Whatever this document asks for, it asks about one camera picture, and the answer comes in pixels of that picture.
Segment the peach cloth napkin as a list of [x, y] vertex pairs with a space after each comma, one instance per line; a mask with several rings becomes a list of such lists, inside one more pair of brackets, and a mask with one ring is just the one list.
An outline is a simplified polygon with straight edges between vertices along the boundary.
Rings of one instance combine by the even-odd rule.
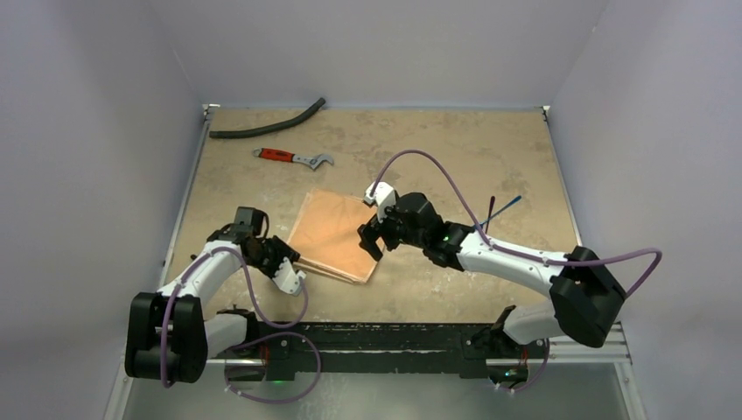
[[362, 199], [314, 188], [305, 196], [288, 244], [297, 265], [350, 284], [366, 284], [377, 262], [360, 247], [358, 228], [376, 211]]

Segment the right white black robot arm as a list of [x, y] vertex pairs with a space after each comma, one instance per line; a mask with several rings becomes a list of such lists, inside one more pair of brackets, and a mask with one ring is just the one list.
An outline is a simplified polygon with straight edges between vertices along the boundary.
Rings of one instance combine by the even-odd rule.
[[600, 348], [627, 294], [596, 254], [541, 251], [482, 236], [471, 226], [445, 221], [420, 192], [368, 192], [363, 202], [376, 214], [358, 229], [360, 247], [376, 261], [400, 245], [421, 249], [433, 264], [487, 274], [519, 284], [547, 299], [505, 310], [491, 333], [493, 349], [511, 356], [535, 340], [567, 336]]

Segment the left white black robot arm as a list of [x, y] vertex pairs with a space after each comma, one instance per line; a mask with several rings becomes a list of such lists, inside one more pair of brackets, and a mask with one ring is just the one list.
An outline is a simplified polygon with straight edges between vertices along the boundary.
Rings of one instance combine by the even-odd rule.
[[124, 354], [127, 376], [159, 380], [167, 388], [194, 383], [208, 360], [229, 349], [241, 358], [256, 354], [262, 324], [278, 329], [293, 325], [269, 322], [259, 309], [226, 309], [204, 318], [203, 305], [238, 271], [254, 268], [283, 293], [304, 292], [305, 273], [294, 266], [299, 252], [269, 236], [268, 225], [264, 211], [238, 207], [234, 220], [213, 231], [174, 280], [132, 299]]

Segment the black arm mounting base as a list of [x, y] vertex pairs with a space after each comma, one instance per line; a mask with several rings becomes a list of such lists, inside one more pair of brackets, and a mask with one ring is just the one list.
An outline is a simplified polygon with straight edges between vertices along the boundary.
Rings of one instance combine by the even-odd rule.
[[456, 375], [525, 382], [546, 342], [512, 341], [501, 323], [301, 322], [275, 328], [248, 315], [247, 337], [213, 356], [230, 368], [260, 368], [268, 381], [298, 373]]

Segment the purple metallic spoon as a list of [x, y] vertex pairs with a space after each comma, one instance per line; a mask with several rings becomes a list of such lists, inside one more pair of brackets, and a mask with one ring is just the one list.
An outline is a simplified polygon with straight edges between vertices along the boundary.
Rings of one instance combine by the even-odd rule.
[[495, 203], [496, 203], [496, 197], [494, 195], [492, 195], [490, 197], [490, 200], [489, 200], [489, 205], [488, 205], [488, 211], [487, 211], [486, 219], [482, 222], [482, 227], [483, 227], [485, 233], [488, 232], [490, 221], [491, 221], [491, 219], [492, 219], [492, 217], [494, 215], [494, 206], [495, 206]]

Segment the red handled adjustable wrench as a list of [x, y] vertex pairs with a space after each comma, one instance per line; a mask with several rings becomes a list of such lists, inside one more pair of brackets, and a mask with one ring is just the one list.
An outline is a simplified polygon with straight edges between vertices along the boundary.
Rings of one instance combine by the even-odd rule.
[[316, 171], [323, 164], [334, 165], [334, 159], [328, 154], [303, 156], [286, 150], [256, 148], [252, 150], [252, 155], [255, 158], [305, 165], [313, 171]]

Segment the aluminium frame rail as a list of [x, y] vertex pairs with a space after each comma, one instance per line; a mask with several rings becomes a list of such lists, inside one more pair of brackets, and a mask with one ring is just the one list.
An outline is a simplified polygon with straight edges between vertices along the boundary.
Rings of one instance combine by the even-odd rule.
[[485, 221], [443, 220], [423, 194], [398, 195], [381, 177], [360, 205], [370, 215], [353, 225], [353, 245], [374, 262], [385, 250], [410, 245], [438, 267], [500, 277], [545, 301], [511, 305], [492, 324], [272, 321], [259, 307], [225, 309], [207, 320], [202, 305], [236, 272], [257, 269], [283, 293], [308, 293], [298, 268], [305, 253], [270, 234], [264, 211], [240, 206], [172, 282], [133, 298], [125, 373], [166, 388], [196, 382], [209, 363], [271, 381], [308, 370], [440, 373], [487, 378], [513, 395], [551, 362], [612, 363], [626, 371], [631, 354], [617, 317], [629, 293], [609, 271], [608, 259], [583, 246], [557, 253], [497, 240], [487, 235]]

